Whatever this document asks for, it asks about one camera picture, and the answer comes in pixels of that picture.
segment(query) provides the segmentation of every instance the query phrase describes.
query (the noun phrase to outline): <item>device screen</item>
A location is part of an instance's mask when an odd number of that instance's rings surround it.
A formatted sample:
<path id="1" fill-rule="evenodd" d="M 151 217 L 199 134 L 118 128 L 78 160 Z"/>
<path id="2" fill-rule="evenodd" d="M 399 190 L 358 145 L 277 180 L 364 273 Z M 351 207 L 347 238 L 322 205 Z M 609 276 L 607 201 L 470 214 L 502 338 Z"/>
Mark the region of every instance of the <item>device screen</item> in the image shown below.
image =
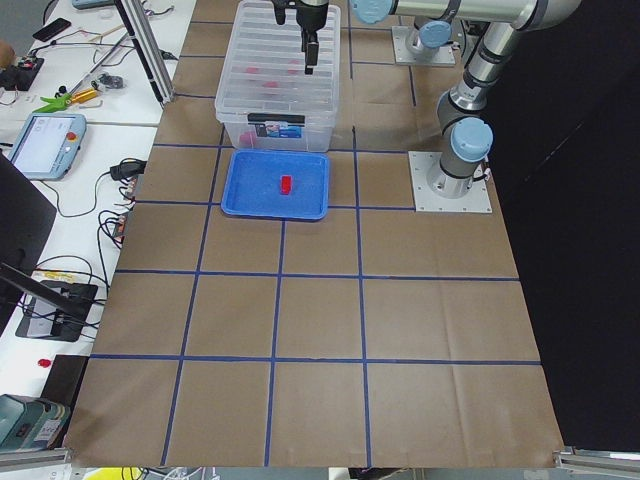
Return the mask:
<path id="1" fill-rule="evenodd" d="M 48 173 L 58 158 L 72 117 L 34 117 L 13 163 L 22 173 Z"/>

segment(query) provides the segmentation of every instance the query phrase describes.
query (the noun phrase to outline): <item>cardboard tabletop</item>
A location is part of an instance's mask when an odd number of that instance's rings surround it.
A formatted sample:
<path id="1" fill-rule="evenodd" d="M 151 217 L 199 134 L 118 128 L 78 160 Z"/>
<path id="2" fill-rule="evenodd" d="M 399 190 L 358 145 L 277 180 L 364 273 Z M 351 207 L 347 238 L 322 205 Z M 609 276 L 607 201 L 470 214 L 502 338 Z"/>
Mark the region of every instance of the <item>cardboard tabletop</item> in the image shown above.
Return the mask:
<path id="1" fill-rule="evenodd" d="M 394 65 L 343 9 L 319 222 L 225 216 L 215 119 L 235 9 L 200 0 L 66 444 L 87 466 L 544 467 L 562 447 L 493 214 L 416 213 L 459 67 Z"/>

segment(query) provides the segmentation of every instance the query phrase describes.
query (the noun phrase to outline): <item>blue tray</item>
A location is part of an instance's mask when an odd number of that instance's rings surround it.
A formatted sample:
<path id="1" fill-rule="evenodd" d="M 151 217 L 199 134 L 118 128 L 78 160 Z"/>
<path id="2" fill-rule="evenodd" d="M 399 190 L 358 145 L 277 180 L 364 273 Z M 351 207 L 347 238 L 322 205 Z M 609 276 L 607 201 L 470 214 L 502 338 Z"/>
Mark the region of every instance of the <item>blue tray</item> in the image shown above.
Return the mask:
<path id="1" fill-rule="evenodd" d="M 281 193 L 290 175 L 291 192 Z M 320 153 L 236 150 L 222 195 L 229 215 L 320 220 L 329 203 L 329 159 Z"/>

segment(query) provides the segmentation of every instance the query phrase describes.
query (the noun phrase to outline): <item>blue joint cap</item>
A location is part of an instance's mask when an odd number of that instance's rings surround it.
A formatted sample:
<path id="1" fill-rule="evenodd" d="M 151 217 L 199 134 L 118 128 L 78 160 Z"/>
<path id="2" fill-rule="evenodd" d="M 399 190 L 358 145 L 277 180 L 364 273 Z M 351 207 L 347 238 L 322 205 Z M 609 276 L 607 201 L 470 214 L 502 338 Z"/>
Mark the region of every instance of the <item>blue joint cap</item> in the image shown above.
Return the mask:
<path id="1" fill-rule="evenodd" d="M 433 20 L 420 28 L 419 35 L 425 47 L 440 48 L 451 39 L 451 24 L 442 20 Z"/>
<path id="2" fill-rule="evenodd" d="M 393 0 L 350 0 L 351 9 L 362 23 L 373 25 L 389 16 Z"/>
<path id="3" fill-rule="evenodd" d="M 487 156 L 493 145 L 491 127 L 476 117 L 460 120 L 451 133 L 451 148 L 468 163 L 476 163 Z"/>

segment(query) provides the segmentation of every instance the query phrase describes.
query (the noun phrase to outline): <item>person's hand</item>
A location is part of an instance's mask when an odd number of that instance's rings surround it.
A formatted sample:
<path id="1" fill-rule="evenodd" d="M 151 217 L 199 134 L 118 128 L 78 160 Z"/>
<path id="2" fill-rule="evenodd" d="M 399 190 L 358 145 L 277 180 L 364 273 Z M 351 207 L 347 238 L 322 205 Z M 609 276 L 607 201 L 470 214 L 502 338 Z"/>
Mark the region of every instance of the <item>person's hand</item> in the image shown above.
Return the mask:
<path id="1" fill-rule="evenodd" d="M 0 40 L 0 68 L 7 68 L 13 63 L 15 57 L 16 52 L 13 51 L 13 47 L 7 42 Z"/>

